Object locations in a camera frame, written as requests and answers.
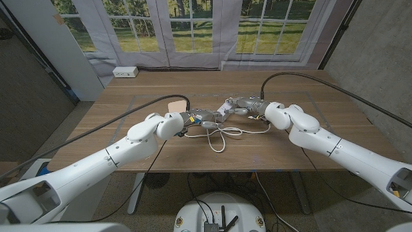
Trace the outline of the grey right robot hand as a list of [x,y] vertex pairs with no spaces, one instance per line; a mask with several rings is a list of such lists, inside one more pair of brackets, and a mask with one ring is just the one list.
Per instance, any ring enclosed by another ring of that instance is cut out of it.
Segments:
[[258,112],[260,115],[265,114],[267,106],[270,104],[259,97],[237,97],[229,98],[227,103],[235,105],[234,109],[224,110],[224,113],[234,113],[236,115],[246,115],[250,112]]

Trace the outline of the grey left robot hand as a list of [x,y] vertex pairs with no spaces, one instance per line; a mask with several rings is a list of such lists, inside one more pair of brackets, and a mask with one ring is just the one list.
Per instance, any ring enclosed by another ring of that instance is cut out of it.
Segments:
[[184,126],[200,125],[205,129],[217,129],[223,125],[223,116],[218,111],[208,109],[191,109],[180,113]]

